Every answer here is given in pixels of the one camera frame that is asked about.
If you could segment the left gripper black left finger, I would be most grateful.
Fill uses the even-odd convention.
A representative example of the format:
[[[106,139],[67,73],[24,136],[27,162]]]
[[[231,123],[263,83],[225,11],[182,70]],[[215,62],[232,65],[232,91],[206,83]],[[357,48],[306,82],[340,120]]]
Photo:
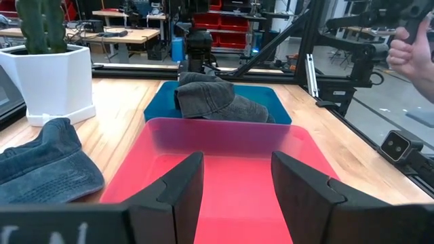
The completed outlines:
[[[126,199],[134,242],[193,244],[203,176],[203,153],[194,152]]]

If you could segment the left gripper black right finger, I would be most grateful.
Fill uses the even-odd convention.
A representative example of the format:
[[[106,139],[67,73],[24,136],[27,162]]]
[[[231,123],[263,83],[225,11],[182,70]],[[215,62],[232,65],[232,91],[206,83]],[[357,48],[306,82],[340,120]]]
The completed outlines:
[[[423,204],[391,205],[280,151],[275,194],[293,243],[424,243]]]

